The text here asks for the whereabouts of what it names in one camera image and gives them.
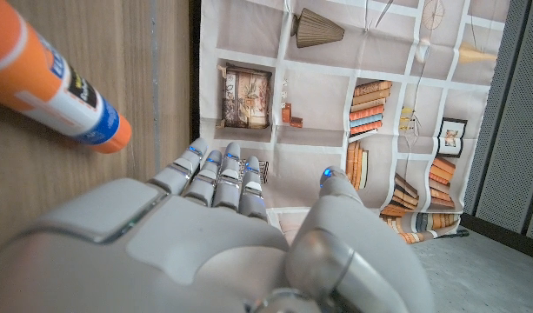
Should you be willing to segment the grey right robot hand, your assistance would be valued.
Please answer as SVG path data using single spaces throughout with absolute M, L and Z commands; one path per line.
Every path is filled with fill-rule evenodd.
M 288 241 L 266 214 L 258 161 L 195 140 L 143 183 L 103 184 L 0 250 L 0 312 L 431 312 L 414 251 L 345 173 Z

